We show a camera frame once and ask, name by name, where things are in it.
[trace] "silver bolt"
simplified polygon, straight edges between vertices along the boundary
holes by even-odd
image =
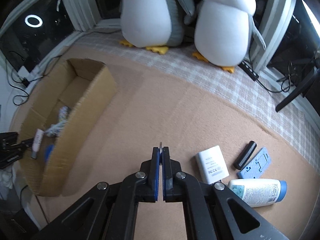
[[[146,176],[146,174],[145,174],[143,171],[138,171],[138,172],[136,173],[136,177],[137,177],[138,179],[143,179],[145,176]]]
[[[176,177],[178,179],[184,179],[186,177],[186,174],[184,172],[182,172],[182,171],[179,171],[179,172],[176,173]]]
[[[108,184],[106,182],[99,182],[97,184],[98,189],[106,189],[108,187]]]
[[[217,182],[216,184],[214,184],[214,187],[215,187],[217,190],[224,190],[224,184],[221,183],[221,182]]]

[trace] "green label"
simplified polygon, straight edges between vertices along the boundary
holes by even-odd
[[[231,190],[242,199],[244,194],[244,185],[233,185]]]

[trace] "barcode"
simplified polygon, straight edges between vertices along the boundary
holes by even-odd
[[[276,197],[270,197],[268,198],[268,201],[267,202],[272,202],[272,201],[275,201]]]

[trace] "black tube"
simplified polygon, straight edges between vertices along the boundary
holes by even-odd
[[[236,161],[233,163],[233,166],[237,170],[242,170],[242,168],[245,166],[256,147],[257,144],[254,141],[250,141],[248,145],[244,148],[244,150],[241,152],[241,154],[238,156]]]

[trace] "orange penguin foot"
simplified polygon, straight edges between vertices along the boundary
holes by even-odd
[[[154,53],[159,53],[161,55],[164,55],[167,53],[167,51],[169,50],[169,47],[167,46],[163,46],[163,47],[146,47],[146,50],[152,51]]]
[[[221,67],[224,71],[228,71],[230,73],[235,72],[235,67]]]
[[[196,57],[198,60],[202,60],[207,63],[209,62],[209,60],[207,60],[204,56],[202,56],[198,51],[193,52],[192,55]]]
[[[129,48],[134,47],[134,45],[131,44],[131,43],[130,43],[129,41],[127,41],[127,40],[121,40],[121,41],[119,41],[119,43],[120,43],[121,45],[127,46],[127,47],[129,47]]]

